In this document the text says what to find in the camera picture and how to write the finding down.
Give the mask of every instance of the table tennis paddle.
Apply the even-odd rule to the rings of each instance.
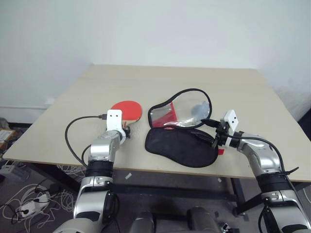
[[[116,103],[111,109],[120,109],[122,111],[123,128],[138,121],[142,114],[141,105],[131,100]]]

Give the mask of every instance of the wooden table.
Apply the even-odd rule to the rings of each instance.
[[[211,119],[219,120],[227,110],[234,109],[240,122],[237,130],[257,133],[274,143],[287,170],[300,167],[290,178],[311,181],[310,141],[266,80],[253,69],[93,65],[44,112],[4,158],[80,165],[64,140],[67,124],[76,117],[106,113],[116,102],[134,100],[141,104],[143,114],[131,126],[132,137],[117,151],[115,168],[253,178],[248,160],[233,148],[226,149],[214,164],[204,168],[185,167],[145,150],[150,129],[149,108],[187,88],[200,88],[208,93],[213,106]],[[215,129],[207,126],[199,129],[215,135]],[[105,121],[83,119],[72,125],[69,140],[80,155],[104,131]]]

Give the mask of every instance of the power strip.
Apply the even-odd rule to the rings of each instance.
[[[40,197],[32,200],[24,205],[22,205],[19,210],[23,211],[20,212],[23,218],[28,217],[30,215],[37,215],[40,211],[50,204],[50,194],[46,192],[45,194],[41,195]]]

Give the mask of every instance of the cardboard box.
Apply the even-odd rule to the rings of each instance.
[[[16,136],[15,130],[7,130],[0,128],[0,150],[6,150],[7,142]]]

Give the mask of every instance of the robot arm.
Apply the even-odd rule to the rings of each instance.
[[[203,122],[217,128],[215,145],[234,147],[247,157],[262,191],[261,198],[265,205],[262,215],[267,231],[311,232],[310,221],[287,173],[283,170],[281,157],[266,143],[268,141],[258,135],[235,132],[238,120],[234,110],[228,111],[220,122],[213,120]]]
[[[54,233],[97,233],[116,215],[117,196],[111,191],[116,151],[125,141],[122,111],[108,110],[107,131],[95,139],[90,148],[86,176],[73,211],[73,219],[58,227]]]

